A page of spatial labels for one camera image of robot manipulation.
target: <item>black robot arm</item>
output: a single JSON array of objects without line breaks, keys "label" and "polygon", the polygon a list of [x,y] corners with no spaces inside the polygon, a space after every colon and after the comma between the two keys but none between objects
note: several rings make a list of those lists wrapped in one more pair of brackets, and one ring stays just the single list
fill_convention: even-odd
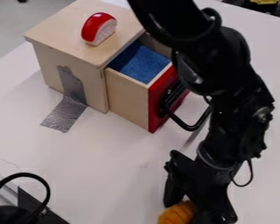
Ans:
[{"label": "black robot arm", "polygon": [[264,134],[274,109],[270,91],[250,65],[248,45],[238,31],[221,26],[215,10],[199,10],[192,1],[129,0],[129,4],[146,31],[172,48],[179,80],[208,97],[213,111],[194,161],[171,152],[165,165],[164,204],[172,206],[187,195],[197,207],[192,223],[235,223],[228,185],[245,161],[251,182],[251,159],[266,148]]}]

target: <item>yellow object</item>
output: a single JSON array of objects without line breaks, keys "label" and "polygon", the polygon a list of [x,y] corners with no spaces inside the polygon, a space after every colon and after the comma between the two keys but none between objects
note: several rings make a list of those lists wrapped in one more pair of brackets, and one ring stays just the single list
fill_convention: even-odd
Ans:
[{"label": "yellow object", "polygon": [[255,4],[278,4],[279,0],[250,0]]},{"label": "yellow object", "polygon": [[189,224],[195,215],[195,206],[188,200],[171,206],[158,217],[158,224]]}]

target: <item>sushi toy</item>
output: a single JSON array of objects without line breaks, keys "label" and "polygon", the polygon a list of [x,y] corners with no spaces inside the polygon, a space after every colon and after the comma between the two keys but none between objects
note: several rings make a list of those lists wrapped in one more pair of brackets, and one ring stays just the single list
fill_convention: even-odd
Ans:
[{"label": "sushi toy", "polygon": [[98,46],[116,30],[117,21],[105,12],[97,12],[84,24],[81,36],[92,46]]}]

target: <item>red object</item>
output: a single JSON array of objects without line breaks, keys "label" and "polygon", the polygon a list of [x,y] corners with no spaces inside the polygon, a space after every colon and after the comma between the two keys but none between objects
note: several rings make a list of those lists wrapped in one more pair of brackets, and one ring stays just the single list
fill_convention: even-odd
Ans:
[{"label": "red object", "polygon": [[100,35],[100,29],[109,21],[114,22],[113,24],[116,25],[116,19],[108,13],[95,13],[85,22],[81,31],[82,38],[90,44],[93,43],[98,35]]},{"label": "red object", "polygon": [[[158,101],[162,93],[178,79],[178,75],[175,72],[173,66],[168,70],[149,88],[149,132],[154,133],[159,126],[167,121],[168,116],[164,118],[158,117]],[[189,90],[186,90],[171,106],[171,110],[176,110],[185,97],[189,94]]]}]

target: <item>tape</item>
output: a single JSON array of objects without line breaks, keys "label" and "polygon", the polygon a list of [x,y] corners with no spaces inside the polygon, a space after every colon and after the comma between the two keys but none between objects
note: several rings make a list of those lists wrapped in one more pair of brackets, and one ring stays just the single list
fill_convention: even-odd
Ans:
[{"label": "tape", "polygon": [[62,101],[40,124],[50,129],[68,132],[87,108],[83,83],[66,66],[58,66],[64,89]]}]

